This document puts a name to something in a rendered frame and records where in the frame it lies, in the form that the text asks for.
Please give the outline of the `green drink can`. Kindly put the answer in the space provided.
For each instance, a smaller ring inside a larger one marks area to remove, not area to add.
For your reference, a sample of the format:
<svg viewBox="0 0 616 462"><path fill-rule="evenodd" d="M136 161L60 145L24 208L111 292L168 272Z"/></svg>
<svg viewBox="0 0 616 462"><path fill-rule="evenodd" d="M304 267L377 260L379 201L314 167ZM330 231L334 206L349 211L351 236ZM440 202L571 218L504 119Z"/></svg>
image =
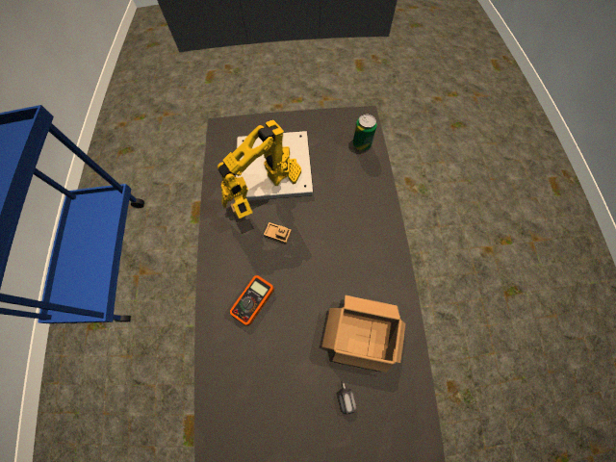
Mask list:
<svg viewBox="0 0 616 462"><path fill-rule="evenodd" d="M365 151L371 148L376 130L376 120L372 115L361 115L356 122L353 145L356 149Z"/></svg>

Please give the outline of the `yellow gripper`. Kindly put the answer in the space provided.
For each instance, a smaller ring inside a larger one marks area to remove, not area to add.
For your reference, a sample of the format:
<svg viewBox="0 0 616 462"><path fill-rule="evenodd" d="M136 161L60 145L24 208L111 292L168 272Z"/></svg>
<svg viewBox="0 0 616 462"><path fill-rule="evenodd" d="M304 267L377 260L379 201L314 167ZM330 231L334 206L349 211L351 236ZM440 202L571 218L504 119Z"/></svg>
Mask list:
<svg viewBox="0 0 616 462"><path fill-rule="evenodd" d="M226 187L224 187L224 185L221 183L221 191L222 191L221 203L222 203L223 207L226 208L227 207L227 202L231 201L233 199L233 197L234 197L236 203L233 204L233 206L235 208L235 211L236 211L238 217L242 218L242 217L245 217L245 216L247 216L249 214L252 214L252 211L251 211L250 206L249 206L249 204L247 202L247 199L245 199L246 195L247 195L247 192L248 192L248 188L246 186L244 178L243 177L240 177L240 178L236 177L236 179L240 183L243 191L239 192L238 194L233 196L231 194L231 192ZM225 199L225 197L226 197L226 199Z"/></svg>

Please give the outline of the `orange digital multimeter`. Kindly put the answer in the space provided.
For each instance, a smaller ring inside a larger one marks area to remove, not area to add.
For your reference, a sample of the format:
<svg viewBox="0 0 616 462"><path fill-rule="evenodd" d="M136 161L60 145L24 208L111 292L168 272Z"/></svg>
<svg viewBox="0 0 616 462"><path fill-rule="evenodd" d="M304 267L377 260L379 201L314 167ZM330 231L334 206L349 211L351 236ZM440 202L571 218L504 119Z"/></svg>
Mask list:
<svg viewBox="0 0 616 462"><path fill-rule="evenodd" d="M231 308L230 315L245 325L251 325L273 291L270 283L254 276Z"/></svg>

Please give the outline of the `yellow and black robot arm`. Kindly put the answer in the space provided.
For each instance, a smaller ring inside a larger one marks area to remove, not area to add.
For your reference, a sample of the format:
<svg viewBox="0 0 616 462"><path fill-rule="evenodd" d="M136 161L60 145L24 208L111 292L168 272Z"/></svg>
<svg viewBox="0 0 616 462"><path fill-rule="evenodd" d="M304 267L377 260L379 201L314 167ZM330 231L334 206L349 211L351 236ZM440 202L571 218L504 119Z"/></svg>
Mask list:
<svg viewBox="0 0 616 462"><path fill-rule="evenodd" d="M258 138L263 143L253 148ZM296 184L301 174L301 167L296 159L290 159L289 148L283 148L282 142L283 130L274 120L268 121L265 128L262 125L257 126L233 153L229 153L223 159L224 163L218 164L224 187L227 185L233 196L242 192L243 189L234 175L241 176L263 154L266 159L264 166L269 172L267 175L275 186L279 186L281 180L286 177Z"/></svg>

